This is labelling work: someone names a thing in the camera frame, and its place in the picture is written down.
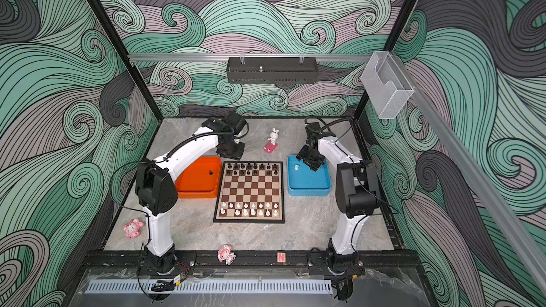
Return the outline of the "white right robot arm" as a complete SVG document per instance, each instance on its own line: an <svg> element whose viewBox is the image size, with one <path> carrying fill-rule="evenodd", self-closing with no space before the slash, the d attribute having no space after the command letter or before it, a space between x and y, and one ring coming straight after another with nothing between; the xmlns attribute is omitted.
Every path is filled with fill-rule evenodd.
<svg viewBox="0 0 546 307"><path fill-rule="evenodd" d="M340 218L329 247L338 256L355 253L363 226L380 202L374 163L350 152L331 134L309 136L297 159L313 171L325 163L335 168L335 198Z"/></svg>

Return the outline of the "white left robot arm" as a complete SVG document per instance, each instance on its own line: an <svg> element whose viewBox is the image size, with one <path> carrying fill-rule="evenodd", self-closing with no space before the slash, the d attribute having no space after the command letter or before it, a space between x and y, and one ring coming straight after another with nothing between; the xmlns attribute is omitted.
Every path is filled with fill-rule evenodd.
<svg viewBox="0 0 546 307"><path fill-rule="evenodd" d="M219 150L225 158L239 159L243 155L244 144L237 140L243 129L247 129L246 122L236 126L225 125L222 129L203 125L170 152L139 164L135 193L147 218L149 241L146 251L149 257L162 260L174 250L170 210L179 199L176 179L198 158L213 149Z"/></svg>

